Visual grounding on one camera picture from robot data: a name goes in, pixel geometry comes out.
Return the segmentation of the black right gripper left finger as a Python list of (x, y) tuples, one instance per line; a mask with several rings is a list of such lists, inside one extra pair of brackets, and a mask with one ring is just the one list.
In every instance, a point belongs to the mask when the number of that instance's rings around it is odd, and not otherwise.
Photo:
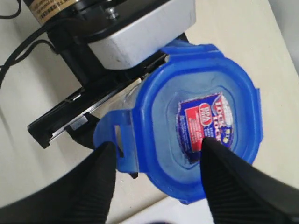
[(116, 182), (116, 150), (105, 142), (42, 190), (0, 209), (2, 224), (104, 224)]

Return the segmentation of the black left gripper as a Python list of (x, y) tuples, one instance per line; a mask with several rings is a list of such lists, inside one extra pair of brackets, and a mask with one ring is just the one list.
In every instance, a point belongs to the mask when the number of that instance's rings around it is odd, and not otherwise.
[(160, 50), (125, 70), (104, 68), (88, 46), (132, 24), (171, 0), (29, 0), (27, 7), (70, 68), (81, 87), (28, 126), (43, 148), (62, 132), (93, 150), (100, 166), (138, 176), (138, 156), (129, 113), (92, 115), (100, 105), (165, 58)]

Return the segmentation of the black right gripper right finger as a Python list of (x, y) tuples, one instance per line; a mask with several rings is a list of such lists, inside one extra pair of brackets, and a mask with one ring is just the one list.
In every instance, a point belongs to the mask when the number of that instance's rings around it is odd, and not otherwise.
[(202, 142), (201, 182), (216, 224), (297, 224), (299, 190), (254, 168), (212, 138)]

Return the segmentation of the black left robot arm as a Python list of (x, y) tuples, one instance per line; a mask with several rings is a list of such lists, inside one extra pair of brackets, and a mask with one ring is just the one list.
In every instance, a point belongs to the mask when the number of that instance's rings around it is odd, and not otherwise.
[(28, 125), (43, 148), (62, 132), (92, 147), (92, 112), (162, 64), (161, 48), (196, 22), (193, 0), (27, 0), (47, 36), (81, 84)]

